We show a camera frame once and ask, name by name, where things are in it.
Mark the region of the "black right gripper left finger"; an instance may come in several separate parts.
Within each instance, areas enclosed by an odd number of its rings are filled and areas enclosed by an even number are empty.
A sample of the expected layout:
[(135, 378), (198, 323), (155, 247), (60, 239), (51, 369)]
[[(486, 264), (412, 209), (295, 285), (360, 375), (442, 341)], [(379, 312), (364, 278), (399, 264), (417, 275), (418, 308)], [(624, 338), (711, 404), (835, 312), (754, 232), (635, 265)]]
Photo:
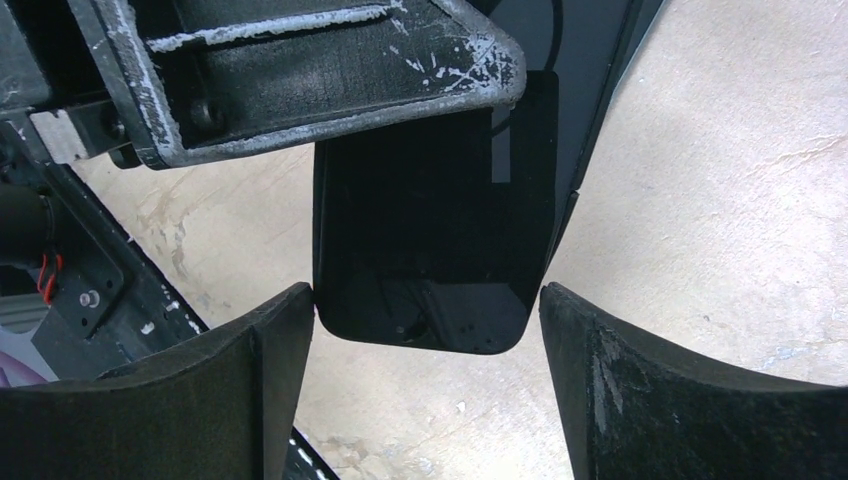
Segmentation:
[(5, 479), (280, 479), (314, 331), (296, 283), (101, 374), (1, 392)]

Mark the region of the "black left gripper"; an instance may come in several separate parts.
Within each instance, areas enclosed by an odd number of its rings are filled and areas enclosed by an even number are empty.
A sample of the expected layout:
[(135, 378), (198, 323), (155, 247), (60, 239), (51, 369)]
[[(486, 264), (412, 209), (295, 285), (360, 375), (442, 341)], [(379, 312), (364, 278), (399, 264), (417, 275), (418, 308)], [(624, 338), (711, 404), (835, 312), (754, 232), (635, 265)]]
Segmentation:
[(108, 155), (133, 163), (133, 147), (67, 1), (1, 4), (1, 134), (41, 164)]

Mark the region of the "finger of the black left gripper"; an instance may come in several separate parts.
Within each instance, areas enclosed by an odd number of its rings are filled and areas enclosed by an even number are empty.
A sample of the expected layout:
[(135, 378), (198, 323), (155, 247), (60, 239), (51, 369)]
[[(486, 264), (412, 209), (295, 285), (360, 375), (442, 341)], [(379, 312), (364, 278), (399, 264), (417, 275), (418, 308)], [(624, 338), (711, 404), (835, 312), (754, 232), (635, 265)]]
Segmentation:
[(140, 161), (244, 158), (516, 102), (519, 44), (466, 1), (74, 1)]

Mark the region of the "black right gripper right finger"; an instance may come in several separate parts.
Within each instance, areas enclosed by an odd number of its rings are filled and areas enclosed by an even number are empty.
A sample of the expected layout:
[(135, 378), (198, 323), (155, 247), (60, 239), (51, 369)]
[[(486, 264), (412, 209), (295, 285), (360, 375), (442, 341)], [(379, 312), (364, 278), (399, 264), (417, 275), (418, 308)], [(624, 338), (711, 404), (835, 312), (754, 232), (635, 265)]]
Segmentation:
[(543, 341), (578, 479), (843, 479), (847, 390), (724, 363), (564, 286)]

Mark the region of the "black phone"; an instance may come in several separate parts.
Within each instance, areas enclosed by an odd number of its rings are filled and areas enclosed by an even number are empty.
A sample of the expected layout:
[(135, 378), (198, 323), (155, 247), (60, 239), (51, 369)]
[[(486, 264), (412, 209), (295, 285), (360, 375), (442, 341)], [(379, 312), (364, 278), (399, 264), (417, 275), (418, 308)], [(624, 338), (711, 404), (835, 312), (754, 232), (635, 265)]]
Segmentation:
[(396, 124), (315, 148), (313, 288), (356, 342), (492, 355), (526, 331), (556, 213), (559, 79), (513, 108)]

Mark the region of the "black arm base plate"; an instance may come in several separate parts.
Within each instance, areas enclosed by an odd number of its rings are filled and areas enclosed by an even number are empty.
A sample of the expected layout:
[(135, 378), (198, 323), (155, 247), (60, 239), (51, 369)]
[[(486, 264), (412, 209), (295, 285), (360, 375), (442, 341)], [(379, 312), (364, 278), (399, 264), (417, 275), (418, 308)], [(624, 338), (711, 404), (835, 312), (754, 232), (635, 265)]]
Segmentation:
[[(214, 329), (70, 168), (19, 145), (1, 134), (1, 261), (26, 269), (45, 315), (25, 337), (41, 365), (3, 352), (1, 392), (93, 380)], [(280, 479), (333, 477), (293, 425)]]

